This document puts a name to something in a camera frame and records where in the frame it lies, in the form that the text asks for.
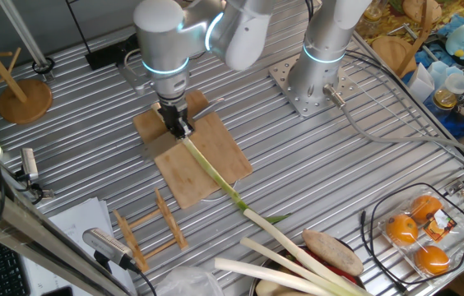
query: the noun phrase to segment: white paper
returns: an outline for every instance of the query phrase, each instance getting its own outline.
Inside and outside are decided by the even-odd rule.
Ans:
[[[99,201],[97,198],[91,198],[90,200],[78,206],[74,206],[69,210],[65,210],[64,212],[49,219],[92,257],[95,250],[82,240],[82,234],[84,231],[98,227],[108,234],[113,235],[114,233],[111,228],[111,221],[109,219],[106,202]],[[72,287],[73,296],[89,295],[86,291],[71,285],[68,281],[55,275],[53,272],[46,270],[33,261],[25,257],[22,257],[22,260],[24,262],[24,267],[26,268],[26,274],[28,276],[32,296],[39,296],[67,286]],[[111,268],[114,277],[126,286],[133,295],[137,295],[132,278],[128,272],[115,265],[113,262],[109,263],[109,267]]]

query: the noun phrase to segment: bamboo cutting board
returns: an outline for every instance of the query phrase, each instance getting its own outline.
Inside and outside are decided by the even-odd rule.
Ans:
[[[188,118],[208,105],[204,94],[195,90],[187,95]],[[182,209],[220,189],[182,143],[176,143],[154,110],[133,119],[145,146],[151,150],[155,164]],[[250,175],[252,165],[238,147],[215,112],[191,123],[193,144],[228,183]]]

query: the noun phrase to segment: bottle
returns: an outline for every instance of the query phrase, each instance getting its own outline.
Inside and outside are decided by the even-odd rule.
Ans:
[[[446,78],[446,81],[434,92],[433,96],[424,102],[424,105],[439,121],[442,121],[452,112],[463,93],[464,75],[453,73]]]

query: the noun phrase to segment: wooden stand base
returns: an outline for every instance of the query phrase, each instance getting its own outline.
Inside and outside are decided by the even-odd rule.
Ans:
[[[53,93],[49,86],[35,79],[18,81],[26,93],[27,101],[22,103],[7,87],[0,95],[0,115],[10,123],[31,123],[41,118],[53,103]]]

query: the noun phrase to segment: metal mounting plate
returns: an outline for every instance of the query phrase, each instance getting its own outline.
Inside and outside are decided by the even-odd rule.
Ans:
[[[299,97],[289,86],[288,75],[290,69],[298,61],[299,54],[287,58],[281,62],[277,62],[268,68],[268,72],[276,81],[276,84],[281,88],[283,94],[287,97],[291,104],[294,105],[296,111],[303,116],[308,117],[322,112],[324,109],[331,108],[334,103],[329,99],[316,99],[313,97]],[[338,70],[338,87],[336,91],[342,98],[347,98],[357,92],[358,86],[347,78],[346,72],[340,67]]]

